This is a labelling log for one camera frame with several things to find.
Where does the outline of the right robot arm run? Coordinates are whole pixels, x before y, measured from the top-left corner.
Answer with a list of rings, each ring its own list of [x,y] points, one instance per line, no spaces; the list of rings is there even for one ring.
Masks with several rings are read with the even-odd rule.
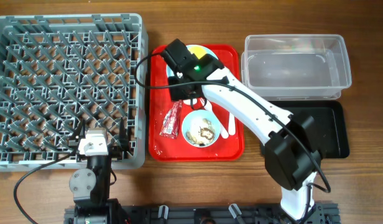
[[[205,98],[247,126],[264,145],[266,171],[282,188],[281,209],[292,220],[307,220],[315,204],[315,177],[323,180],[322,191],[331,191],[320,167],[325,153],[314,118],[266,101],[244,86],[219,59],[210,54],[197,57],[181,40],[168,44],[160,56],[174,73],[167,86],[171,99]]]

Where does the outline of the light blue small bowl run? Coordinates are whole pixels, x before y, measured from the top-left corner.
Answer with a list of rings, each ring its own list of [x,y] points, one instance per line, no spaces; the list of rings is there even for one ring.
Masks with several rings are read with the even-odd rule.
[[[211,144],[208,145],[208,146],[211,146],[220,137],[221,126],[220,126],[220,122],[219,122],[218,118],[214,115],[213,112],[210,112],[207,110],[195,110],[195,111],[192,111],[189,114],[187,114],[185,116],[185,118],[183,119],[181,128],[182,128],[182,135],[183,135],[184,139],[190,145],[192,145],[192,144],[186,138],[186,131],[190,127],[191,121],[195,118],[206,118],[206,119],[211,121],[213,128],[215,129],[215,134],[216,134],[215,140]]]

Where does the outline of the food scraps and rice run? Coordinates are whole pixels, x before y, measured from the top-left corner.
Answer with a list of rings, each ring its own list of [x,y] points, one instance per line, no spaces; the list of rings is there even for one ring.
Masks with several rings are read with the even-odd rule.
[[[215,129],[210,120],[195,118],[186,131],[187,140],[194,146],[206,147],[215,140]]]

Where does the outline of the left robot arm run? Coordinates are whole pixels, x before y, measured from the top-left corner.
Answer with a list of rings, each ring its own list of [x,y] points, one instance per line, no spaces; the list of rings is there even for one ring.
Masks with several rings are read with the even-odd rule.
[[[130,142],[124,127],[119,123],[119,144],[108,145],[104,128],[86,129],[82,120],[68,140],[74,153],[86,159],[86,167],[75,171],[69,180],[73,193],[74,209],[66,209],[64,223],[130,223],[131,218],[118,199],[109,197],[110,181],[115,177],[112,159],[122,158],[130,150]]]

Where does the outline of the red sauce packet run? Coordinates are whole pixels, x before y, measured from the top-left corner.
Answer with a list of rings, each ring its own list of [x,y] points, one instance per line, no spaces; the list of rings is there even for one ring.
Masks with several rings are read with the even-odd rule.
[[[176,101],[164,117],[160,135],[170,139],[176,139],[180,128],[180,113],[183,101]]]

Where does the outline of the white napkin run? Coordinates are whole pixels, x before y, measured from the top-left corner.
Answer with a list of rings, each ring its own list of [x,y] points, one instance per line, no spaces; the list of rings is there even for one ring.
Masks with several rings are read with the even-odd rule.
[[[197,99],[194,98],[194,99],[190,99],[190,100],[183,100],[183,103],[185,105],[188,105],[188,106],[195,105],[195,104],[197,104]]]

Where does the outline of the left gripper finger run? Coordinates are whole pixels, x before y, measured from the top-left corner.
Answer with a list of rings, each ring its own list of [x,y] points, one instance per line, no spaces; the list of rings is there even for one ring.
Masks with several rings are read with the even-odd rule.
[[[79,141],[80,139],[85,138],[85,120],[82,119],[76,129],[72,134],[72,139],[75,141]]]
[[[129,150],[129,140],[123,119],[121,119],[119,123],[119,145],[122,150]]]

